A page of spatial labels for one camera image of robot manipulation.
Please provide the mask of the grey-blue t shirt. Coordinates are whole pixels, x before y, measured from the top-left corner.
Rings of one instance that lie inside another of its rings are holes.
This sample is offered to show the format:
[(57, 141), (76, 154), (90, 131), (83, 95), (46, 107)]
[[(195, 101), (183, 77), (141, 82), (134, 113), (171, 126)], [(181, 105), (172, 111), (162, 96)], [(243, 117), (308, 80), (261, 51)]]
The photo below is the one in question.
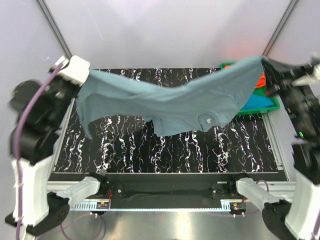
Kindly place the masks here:
[(159, 137), (223, 127), (252, 95), (262, 60), (248, 57), (176, 87), (91, 70), (76, 99), (80, 124), (88, 137), (91, 122), (116, 115), (143, 117)]

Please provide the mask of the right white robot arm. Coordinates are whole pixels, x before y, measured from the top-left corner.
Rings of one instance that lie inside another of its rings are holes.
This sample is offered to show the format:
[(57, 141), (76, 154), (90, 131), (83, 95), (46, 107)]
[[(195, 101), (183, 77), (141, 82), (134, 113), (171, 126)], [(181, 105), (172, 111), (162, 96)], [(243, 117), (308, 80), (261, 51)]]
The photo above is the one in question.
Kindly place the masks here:
[(245, 173), (229, 179), (228, 195), (243, 197), (261, 211), (266, 227), (280, 240), (320, 238), (320, 100), (311, 90), (320, 82), (320, 56), (309, 63), (289, 65), (265, 58), (262, 61), (269, 86), (266, 96), (280, 96), (297, 138), (293, 144), (296, 182), (291, 202), (272, 195)]

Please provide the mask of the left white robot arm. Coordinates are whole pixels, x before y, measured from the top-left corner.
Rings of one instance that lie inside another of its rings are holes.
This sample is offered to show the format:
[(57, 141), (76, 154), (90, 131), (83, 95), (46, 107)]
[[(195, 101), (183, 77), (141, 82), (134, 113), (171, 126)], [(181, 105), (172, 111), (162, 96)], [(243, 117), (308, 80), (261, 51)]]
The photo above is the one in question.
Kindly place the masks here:
[(60, 225), (70, 208), (85, 198), (108, 193), (107, 178), (99, 173), (90, 173), (59, 192), (47, 190), (58, 130), (87, 77), (61, 72), (51, 74), (44, 84), (27, 80), (15, 87), (9, 102), (18, 114), (10, 136), (16, 200), (5, 222), (17, 229), (25, 226), (35, 237)]

